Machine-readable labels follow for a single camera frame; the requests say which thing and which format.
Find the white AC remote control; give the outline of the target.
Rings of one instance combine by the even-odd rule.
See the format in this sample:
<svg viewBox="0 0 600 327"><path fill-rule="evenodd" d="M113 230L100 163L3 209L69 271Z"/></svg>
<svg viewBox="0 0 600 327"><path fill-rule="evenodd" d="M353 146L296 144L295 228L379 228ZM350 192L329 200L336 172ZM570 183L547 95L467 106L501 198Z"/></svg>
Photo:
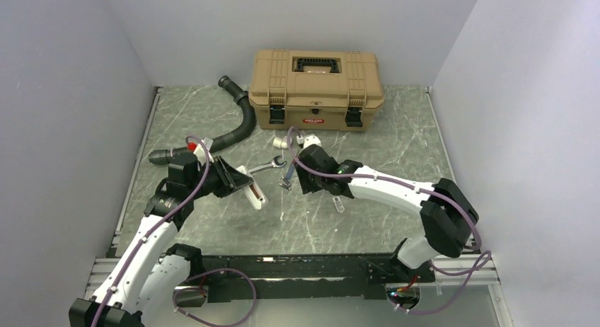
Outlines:
<svg viewBox="0 0 600 327"><path fill-rule="evenodd" d="M236 170L251 179L250 185L242 187L242 191L254 210L262 210L268 203L264 192L255 182L254 177L245 166L239 166L236 168Z"/></svg>

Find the white battery cover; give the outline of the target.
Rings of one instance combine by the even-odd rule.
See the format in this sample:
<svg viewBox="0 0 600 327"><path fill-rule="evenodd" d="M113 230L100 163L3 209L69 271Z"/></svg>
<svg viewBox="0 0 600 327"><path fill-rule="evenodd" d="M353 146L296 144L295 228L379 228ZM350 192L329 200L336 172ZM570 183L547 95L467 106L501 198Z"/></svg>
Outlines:
<svg viewBox="0 0 600 327"><path fill-rule="evenodd" d="M345 207L342 203L342 200L339 196L332 197L333 204L338 213L343 213L345 211Z"/></svg>

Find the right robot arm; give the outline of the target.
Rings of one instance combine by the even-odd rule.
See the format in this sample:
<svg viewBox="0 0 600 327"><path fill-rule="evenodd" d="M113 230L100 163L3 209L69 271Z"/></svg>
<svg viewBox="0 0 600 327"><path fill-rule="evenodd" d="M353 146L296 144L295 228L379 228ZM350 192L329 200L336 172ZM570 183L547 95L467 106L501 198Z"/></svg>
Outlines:
<svg viewBox="0 0 600 327"><path fill-rule="evenodd" d="M303 193L324 190L331 195L382 203L416 215L422 233L399 243L390 261L392 276L411 278L423 263L446 256L457 258L475 236L478 213L448 178L418 182L379 172L363 163L338 163L324 148L311 145L294 155Z"/></svg>

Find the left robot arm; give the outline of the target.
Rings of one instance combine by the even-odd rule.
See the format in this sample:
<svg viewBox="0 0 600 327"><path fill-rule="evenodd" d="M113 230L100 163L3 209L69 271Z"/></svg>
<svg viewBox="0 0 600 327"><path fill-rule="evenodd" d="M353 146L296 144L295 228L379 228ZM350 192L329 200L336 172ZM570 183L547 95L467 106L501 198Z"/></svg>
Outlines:
<svg viewBox="0 0 600 327"><path fill-rule="evenodd" d="M194 201L207 195L223 198L253 183L250 174L220 157L176 156L117 265L90 298L71 305L70 325L145 326L179 284L195 284L207 273L200 249L172 242Z"/></svg>

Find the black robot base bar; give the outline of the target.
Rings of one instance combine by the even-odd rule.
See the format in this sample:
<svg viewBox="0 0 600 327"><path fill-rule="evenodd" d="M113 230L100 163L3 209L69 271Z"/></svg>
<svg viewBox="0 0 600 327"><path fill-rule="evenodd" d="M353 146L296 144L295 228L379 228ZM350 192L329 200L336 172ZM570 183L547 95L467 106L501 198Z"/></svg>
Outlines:
<svg viewBox="0 0 600 327"><path fill-rule="evenodd" d="M202 256L180 283L204 289L210 303L252 299L385 299L392 287L433 283L428 262L415 270L392 253Z"/></svg>

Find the white pipe elbow fitting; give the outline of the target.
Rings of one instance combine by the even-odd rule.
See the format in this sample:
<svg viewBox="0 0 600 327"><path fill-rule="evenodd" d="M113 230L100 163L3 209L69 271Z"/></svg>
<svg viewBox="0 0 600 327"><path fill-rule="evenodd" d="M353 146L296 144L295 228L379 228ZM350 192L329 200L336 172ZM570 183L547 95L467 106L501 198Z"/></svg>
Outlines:
<svg viewBox="0 0 600 327"><path fill-rule="evenodd" d="M288 149L287 136L275 137L272 141L272 146L276 149Z"/></svg>

